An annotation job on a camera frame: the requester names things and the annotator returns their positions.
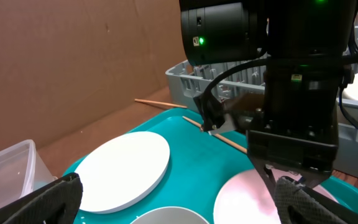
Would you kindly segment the large white plate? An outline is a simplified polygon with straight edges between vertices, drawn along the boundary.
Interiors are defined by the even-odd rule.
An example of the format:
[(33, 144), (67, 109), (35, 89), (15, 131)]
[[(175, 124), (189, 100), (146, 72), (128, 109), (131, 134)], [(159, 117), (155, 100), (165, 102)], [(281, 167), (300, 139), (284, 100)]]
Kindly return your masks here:
[(138, 131), (109, 140), (75, 169), (83, 185), (80, 210), (107, 214), (134, 205), (158, 186), (169, 160), (170, 146), (157, 133)]

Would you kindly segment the wooden chopstick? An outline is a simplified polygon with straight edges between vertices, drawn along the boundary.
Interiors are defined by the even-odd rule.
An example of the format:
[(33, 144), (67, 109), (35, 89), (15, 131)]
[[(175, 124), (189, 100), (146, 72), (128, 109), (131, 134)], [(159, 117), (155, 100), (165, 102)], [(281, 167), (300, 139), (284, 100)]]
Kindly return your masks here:
[[(200, 129), (200, 131), (203, 131), (201, 125), (199, 123), (197, 123), (196, 121), (194, 121), (190, 118), (187, 118), (186, 116), (183, 116), (183, 119), (186, 120), (187, 122), (195, 125), (196, 127), (198, 127)], [(245, 147), (241, 146), (240, 144), (238, 144), (228, 138), (225, 138), (224, 136), (222, 136), (220, 134), (214, 134), (214, 137), (218, 138), (220, 141), (225, 142), (226, 144), (234, 147), (238, 151), (241, 151), (242, 153), (247, 154), (247, 149)]]
[(142, 100), (142, 99), (134, 99), (135, 102), (138, 103), (144, 103), (144, 104), (148, 104), (148, 105), (159, 105), (159, 106), (169, 106), (172, 108), (183, 108), (183, 109), (187, 109), (187, 106), (184, 105), (177, 105), (177, 104), (173, 104), (173, 103), (166, 103), (166, 102), (161, 102), (161, 101), (151, 101), (151, 100)]

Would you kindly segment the grey bowl with rice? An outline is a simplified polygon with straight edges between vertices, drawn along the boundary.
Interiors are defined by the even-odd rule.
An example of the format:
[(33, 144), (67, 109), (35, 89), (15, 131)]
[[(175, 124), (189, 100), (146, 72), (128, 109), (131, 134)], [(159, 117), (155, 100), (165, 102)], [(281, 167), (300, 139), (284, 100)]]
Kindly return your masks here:
[(131, 224), (209, 224), (209, 221), (185, 207), (160, 207), (137, 217)]

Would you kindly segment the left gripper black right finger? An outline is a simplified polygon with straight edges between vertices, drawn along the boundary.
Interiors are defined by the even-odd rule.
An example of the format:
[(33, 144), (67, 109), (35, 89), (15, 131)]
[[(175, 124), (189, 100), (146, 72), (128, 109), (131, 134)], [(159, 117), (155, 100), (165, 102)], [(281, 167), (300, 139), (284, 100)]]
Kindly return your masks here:
[(358, 224), (358, 213), (287, 176), (277, 180), (273, 201), (281, 223)]

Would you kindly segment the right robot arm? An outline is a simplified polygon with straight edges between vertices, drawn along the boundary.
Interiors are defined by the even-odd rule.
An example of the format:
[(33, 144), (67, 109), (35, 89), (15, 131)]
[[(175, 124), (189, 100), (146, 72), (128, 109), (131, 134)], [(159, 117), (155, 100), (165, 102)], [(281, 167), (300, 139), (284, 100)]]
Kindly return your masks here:
[(180, 1), (192, 66), (232, 62), (194, 98), (201, 129), (235, 130), (266, 186), (273, 170), (315, 187), (339, 148), (338, 91), (358, 56), (345, 55), (358, 0)]

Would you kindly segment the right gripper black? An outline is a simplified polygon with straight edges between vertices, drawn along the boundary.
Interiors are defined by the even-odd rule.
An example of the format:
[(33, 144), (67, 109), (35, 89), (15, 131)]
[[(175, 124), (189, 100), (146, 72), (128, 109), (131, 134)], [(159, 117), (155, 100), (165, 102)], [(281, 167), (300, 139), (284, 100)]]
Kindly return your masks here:
[(324, 182), (333, 172), (337, 131), (300, 138), (251, 129), (246, 137), (247, 156), (269, 189), (276, 186), (271, 168), (300, 174), (300, 182), (310, 188)]

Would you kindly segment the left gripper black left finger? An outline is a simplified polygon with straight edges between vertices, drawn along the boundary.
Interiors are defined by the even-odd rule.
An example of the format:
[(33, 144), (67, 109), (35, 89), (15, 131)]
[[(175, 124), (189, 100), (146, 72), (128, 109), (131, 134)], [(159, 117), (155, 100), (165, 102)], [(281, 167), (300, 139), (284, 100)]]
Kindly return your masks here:
[(82, 195), (80, 176), (71, 172), (0, 208), (0, 224), (71, 224)]

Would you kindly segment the small pink bowl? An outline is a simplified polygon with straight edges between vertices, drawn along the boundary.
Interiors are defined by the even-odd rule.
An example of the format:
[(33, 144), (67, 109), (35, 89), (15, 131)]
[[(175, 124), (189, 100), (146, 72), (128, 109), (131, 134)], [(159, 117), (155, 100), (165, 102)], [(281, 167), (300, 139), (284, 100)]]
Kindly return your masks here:
[[(298, 180), (289, 172), (273, 170), (276, 182), (283, 176)], [(213, 220), (222, 224), (281, 223), (273, 192), (270, 193), (255, 169), (229, 179), (216, 197)]]

